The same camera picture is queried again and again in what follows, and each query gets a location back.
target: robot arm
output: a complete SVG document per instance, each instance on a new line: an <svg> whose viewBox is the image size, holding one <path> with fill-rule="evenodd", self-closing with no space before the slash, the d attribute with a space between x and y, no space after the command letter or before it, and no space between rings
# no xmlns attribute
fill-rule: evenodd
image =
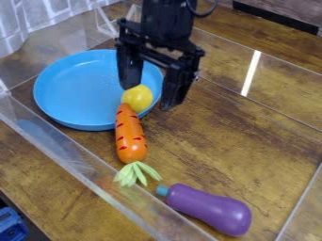
<svg viewBox="0 0 322 241"><path fill-rule="evenodd" d="M197 78L200 57L204 50L189 40L196 0L144 0L140 23L117 20L117 75L124 89L140 83L142 60L165 70L161 85L160 110L168 110L184 100L193 80ZM156 51L154 48L177 50L183 54L174 59Z"/></svg>

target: orange carrot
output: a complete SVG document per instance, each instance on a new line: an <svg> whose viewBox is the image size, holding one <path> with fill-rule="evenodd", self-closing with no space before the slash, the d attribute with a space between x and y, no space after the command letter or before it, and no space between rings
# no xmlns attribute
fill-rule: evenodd
<svg viewBox="0 0 322 241"><path fill-rule="evenodd" d="M136 112L126 103L120 104L116 114L116 148L117 158L126 165L116 175L114 181L120 185L132 185L136 179L146 185L141 171L156 179L161 179L156 171L140 161L146 155L145 136L138 123Z"/></svg>
<svg viewBox="0 0 322 241"><path fill-rule="evenodd" d="M116 115L117 158L125 164L141 161L146 155L145 137L136 112L120 104Z"/></svg>

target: blue plate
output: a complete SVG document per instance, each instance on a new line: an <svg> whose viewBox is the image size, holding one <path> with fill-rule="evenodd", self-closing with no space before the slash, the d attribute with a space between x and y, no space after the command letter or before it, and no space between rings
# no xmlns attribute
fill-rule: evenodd
<svg viewBox="0 0 322 241"><path fill-rule="evenodd" d="M144 62L141 83L150 88L153 103L161 96L161 71ZM33 98L44 113L60 124L84 131L114 128L122 93L117 80L114 50L90 50L58 59L38 75Z"/></svg>

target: yellow lemon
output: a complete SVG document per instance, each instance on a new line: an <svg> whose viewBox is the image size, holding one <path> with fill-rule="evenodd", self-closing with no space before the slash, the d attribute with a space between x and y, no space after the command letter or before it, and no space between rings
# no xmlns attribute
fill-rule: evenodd
<svg viewBox="0 0 322 241"><path fill-rule="evenodd" d="M138 113L152 104L153 94L145 85L137 85L122 92L120 100Z"/></svg>

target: purple eggplant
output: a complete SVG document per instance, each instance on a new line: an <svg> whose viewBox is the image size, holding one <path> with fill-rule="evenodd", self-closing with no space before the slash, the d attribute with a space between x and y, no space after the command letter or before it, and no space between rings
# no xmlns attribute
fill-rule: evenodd
<svg viewBox="0 0 322 241"><path fill-rule="evenodd" d="M251 212L243 202L211 195L183 184L169 188L160 185L156 193L165 197L170 208L203 221L220 233L237 237L247 232Z"/></svg>

